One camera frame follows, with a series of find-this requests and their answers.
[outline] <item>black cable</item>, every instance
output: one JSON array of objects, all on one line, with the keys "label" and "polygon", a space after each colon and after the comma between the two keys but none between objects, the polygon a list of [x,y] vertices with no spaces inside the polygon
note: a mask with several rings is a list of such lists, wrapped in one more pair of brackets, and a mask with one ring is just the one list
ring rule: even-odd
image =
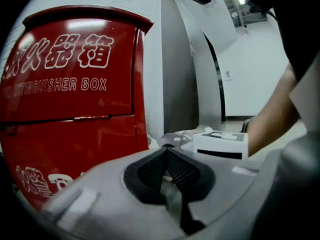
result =
[{"label": "black cable", "polygon": [[271,11],[268,10],[266,13],[272,16],[275,20],[277,20],[276,16]]}]

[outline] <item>small white device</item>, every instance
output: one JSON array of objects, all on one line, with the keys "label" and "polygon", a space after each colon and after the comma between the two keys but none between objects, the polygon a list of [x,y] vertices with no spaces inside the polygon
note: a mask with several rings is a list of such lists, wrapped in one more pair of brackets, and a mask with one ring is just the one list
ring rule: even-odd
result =
[{"label": "small white device", "polygon": [[193,151],[211,156],[247,159],[248,134],[213,130],[193,135]]}]

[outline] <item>red metal cabinet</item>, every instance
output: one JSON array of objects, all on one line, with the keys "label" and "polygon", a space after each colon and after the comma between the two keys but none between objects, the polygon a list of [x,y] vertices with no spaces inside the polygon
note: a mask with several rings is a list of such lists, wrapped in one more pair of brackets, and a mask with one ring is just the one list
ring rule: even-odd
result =
[{"label": "red metal cabinet", "polygon": [[57,186],[148,148],[143,42],[152,22],[79,5],[23,23],[0,85],[0,140],[16,184],[40,209]]},{"label": "red metal cabinet", "polygon": [[0,138],[14,181],[37,209],[58,190],[59,177],[50,175],[76,179],[95,165],[138,151],[134,115],[15,126],[1,130]]}]

